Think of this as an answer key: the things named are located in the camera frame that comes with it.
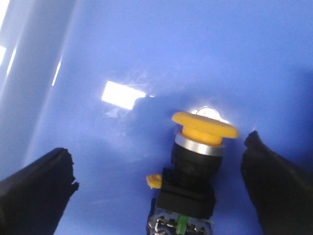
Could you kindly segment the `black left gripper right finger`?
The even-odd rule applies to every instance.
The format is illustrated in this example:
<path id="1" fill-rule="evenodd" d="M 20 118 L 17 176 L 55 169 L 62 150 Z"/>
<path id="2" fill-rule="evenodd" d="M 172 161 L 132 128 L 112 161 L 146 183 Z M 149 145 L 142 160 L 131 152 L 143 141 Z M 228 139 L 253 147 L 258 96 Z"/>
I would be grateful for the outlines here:
<path id="1" fill-rule="evenodd" d="M 313 174 L 268 148 L 253 131 L 241 174 L 265 235 L 313 233 Z"/>

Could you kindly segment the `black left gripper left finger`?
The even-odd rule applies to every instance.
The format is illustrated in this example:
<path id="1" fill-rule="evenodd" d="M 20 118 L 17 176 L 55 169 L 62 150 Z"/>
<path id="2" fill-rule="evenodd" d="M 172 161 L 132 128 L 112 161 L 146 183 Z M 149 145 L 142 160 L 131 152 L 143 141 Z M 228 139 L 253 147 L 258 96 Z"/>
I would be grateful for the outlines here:
<path id="1" fill-rule="evenodd" d="M 0 233 L 54 234 L 78 188 L 69 151 L 46 153 L 0 182 Z"/>

